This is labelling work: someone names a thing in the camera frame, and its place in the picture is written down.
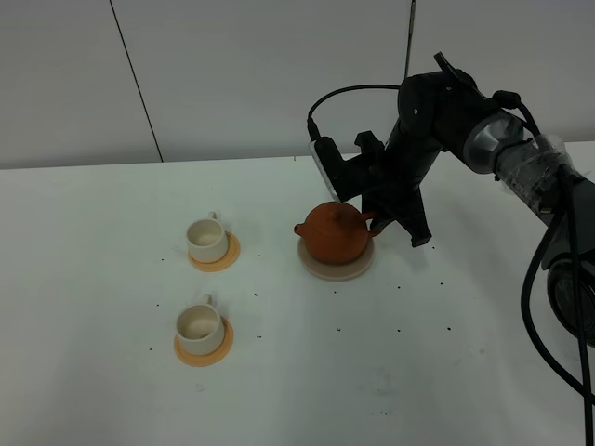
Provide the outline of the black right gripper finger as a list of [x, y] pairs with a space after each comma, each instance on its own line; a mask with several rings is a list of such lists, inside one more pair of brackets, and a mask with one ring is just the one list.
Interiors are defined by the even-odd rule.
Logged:
[[362, 195], [362, 213], [372, 216], [369, 229], [372, 232], [381, 232], [389, 224], [398, 221], [397, 199], [399, 189], [387, 186]]
[[396, 221], [409, 233], [413, 247], [424, 245], [431, 239], [432, 234], [418, 186], [396, 186], [392, 212]]

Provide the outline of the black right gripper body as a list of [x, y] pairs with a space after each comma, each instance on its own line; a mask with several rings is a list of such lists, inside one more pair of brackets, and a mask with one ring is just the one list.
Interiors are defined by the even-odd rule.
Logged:
[[417, 190], [440, 151], [459, 153], [469, 136], [469, 75], [431, 72], [400, 86], [399, 118], [366, 167], [364, 193], [395, 200]]

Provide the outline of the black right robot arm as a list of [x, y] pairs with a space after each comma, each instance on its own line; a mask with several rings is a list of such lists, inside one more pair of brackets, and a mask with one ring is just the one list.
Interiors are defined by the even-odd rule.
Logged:
[[380, 181], [362, 206], [380, 231], [401, 224], [412, 244], [426, 243], [428, 228], [420, 183], [439, 152], [452, 153], [472, 172], [502, 181], [546, 225], [557, 210], [562, 223], [540, 263], [548, 273], [552, 310], [572, 335], [594, 343], [594, 184], [570, 156], [536, 125], [520, 96], [498, 90], [490, 98], [473, 78], [438, 53], [437, 72], [401, 83], [399, 118], [369, 171]]

